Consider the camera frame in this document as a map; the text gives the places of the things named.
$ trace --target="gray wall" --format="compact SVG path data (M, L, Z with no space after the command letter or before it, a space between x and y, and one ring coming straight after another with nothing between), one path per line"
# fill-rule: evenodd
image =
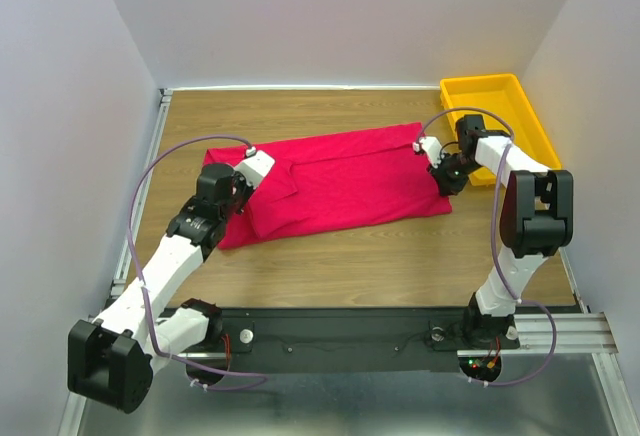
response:
M519 72L564 1L115 0L164 87Z
M0 1L0 434L53 435L157 90L112 0Z
M568 249L584 299L606 311L640 411L640 0L568 0L523 84L575 176Z

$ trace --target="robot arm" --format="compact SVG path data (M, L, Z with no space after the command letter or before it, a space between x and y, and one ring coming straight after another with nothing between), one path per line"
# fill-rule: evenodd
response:
M511 143L505 132L485 129L480 115L459 119L456 133L460 152L455 154L443 152L433 137L414 143L414 151L427 155L429 173L443 196L462 191L469 174L480 167L497 174L502 155L511 144L499 182L507 189L500 218L503 247L498 261L509 285L520 297L534 272L571 241L573 177L568 171L553 171L531 159ZM494 267L469 304L473 324L467 326L495 325L495 320L488 322L491 317L507 321L515 312L516 302Z
M233 213L242 211L273 165L270 156L257 151L235 167L216 163L202 168L196 194L171 220L143 270L152 314L160 315L207 260ZM136 279L93 321L78 321L69 333L69 390L126 413L140 405L153 375L168 363L151 346L141 285ZM220 334L222 319L215 305L192 299L154 327L160 349L177 354Z

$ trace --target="pink fabric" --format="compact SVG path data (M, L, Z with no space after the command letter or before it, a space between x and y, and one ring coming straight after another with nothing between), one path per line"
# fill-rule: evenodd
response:
M418 131L413 123L257 145L276 164L218 248L451 212L411 149ZM235 165L244 149L209 149L204 164Z

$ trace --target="wooden tabletop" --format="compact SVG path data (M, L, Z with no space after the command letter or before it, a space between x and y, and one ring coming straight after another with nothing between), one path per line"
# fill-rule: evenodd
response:
M439 109L436 91L176 92L160 151L210 133L257 144L424 121ZM444 119L430 134L452 139ZM205 150L231 144L185 147L154 171L137 238L143 263L194 193ZM451 198L449 215L214 251L171 305L195 297L223 307L463 306L492 267L491 200L491 188L469 185ZM525 296L573 304L559 256L537 272Z

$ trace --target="yellow bin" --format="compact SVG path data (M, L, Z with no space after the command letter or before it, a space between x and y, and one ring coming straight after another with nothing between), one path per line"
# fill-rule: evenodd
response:
M551 146L536 113L527 99L515 74L490 74L468 78L448 78L440 81L442 105L445 109L456 106L475 106L487 109L511 125L516 132L516 144L536 161L551 169L560 169L560 160ZM447 115L455 137L456 121L473 111L456 111ZM503 129L489 116L484 116L489 129ZM469 177L471 184L494 184L496 178L482 168Z

